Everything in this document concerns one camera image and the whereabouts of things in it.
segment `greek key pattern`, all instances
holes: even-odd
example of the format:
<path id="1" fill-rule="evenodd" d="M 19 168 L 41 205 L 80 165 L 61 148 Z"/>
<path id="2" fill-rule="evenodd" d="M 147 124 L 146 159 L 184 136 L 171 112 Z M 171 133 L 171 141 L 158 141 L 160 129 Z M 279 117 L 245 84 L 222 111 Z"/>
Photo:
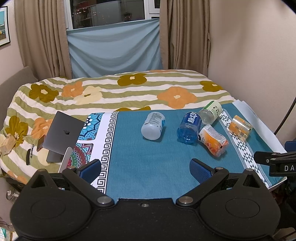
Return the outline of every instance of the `greek key pattern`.
<path id="1" fill-rule="evenodd" d="M 219 116 L 219 121 L 224 128 L 226 134 L 228 135 L 229 139 L 232 142 L 233 147 L 235 148 L 243 167 L 246 168 L 252 168 L 256 171 L 260 179 L 264 182 L 265 186 L 267 188 L 271 187 L 272 184 L 269 181 L 268 177 L 266 176 L 265 172 L 262 170 L 262 167 L 258 165 L 254 161 L 254 152 L 252 151 L 249 143 L 241 141 L 237 135 L 232 134 L 229 132 L 228 126 L 230 122 L 232 121 L 231 116 L 226 110 L 223 110 L 222 113 Z"/>
<path id="2" fill-rule="evenodd" d="M 113 143 L 113 137 L 114 137 L 114 131 L 115 131 L 115 125 L 117 121 L 117 112 L 113 112 L 108 129 L 107 129 L 107 134 L 105 138 L 105 144 L 104 144 L 104 149 L 102 152 L 102 157 L 101 157 L 101 174 L 99 175 L 99 178 L 97 180 L 97 189 L 100 190 L 102 193 L 106 193 L 106 187 L 107 187 L 107 178 L 108 178 L 108 170 L 109 170 L 109 162 L 110 162 L 110 156 L 111 156 L 111 149 L 112 149 L 112 143 Z"/>

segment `brown curtain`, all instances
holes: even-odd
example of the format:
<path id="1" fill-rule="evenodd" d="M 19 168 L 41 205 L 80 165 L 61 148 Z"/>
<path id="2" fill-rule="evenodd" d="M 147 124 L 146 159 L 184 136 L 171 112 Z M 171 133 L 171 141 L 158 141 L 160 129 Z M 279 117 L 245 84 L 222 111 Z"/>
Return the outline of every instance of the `brown curtain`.
<path id="1" fill-rule="evenodd" d="M 209 0 L 160 1 L 160 52 L 164 69 L 207 75 Z"/>
<path id="2" fill-rule="evenodd" d="M 15 23 L 25 67 L 39 80 L 72 78 L 63 0 L 15 0 Z"/>

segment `blue label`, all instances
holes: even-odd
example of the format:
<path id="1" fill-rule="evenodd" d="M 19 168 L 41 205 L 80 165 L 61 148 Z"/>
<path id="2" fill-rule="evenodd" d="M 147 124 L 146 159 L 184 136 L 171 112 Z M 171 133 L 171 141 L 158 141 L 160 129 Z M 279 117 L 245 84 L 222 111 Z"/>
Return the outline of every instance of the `blue label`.
<path id="1" fill-rule="evenodd" d="M 202 120 L 199 114 L 197 114 L 196 112 L 186 113 L 186 115 L 183 117 L 182 122 L 197 126 L 198 130 L 200 130 L 202 124 Z"/>

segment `window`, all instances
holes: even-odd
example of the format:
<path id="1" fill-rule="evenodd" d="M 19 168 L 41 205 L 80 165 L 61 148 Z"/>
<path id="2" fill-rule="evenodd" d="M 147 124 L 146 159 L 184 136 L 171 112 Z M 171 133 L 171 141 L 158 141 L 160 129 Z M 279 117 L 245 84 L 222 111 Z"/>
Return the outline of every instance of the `window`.
<path id="1" fill-rule="evenodd" d="M 64 0 L 66 28 L 87 28 L 159 17 L 160 0 Z"/>

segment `picture frame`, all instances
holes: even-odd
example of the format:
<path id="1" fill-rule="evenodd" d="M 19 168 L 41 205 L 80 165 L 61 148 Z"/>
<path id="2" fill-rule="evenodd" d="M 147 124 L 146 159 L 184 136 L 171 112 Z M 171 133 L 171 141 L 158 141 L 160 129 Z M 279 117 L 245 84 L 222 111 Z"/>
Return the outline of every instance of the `picture frame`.
<path id="1" fill-rule="evenodd" d="M 9 43 L 8 7 L 0 7 L 0 47 Z"/>

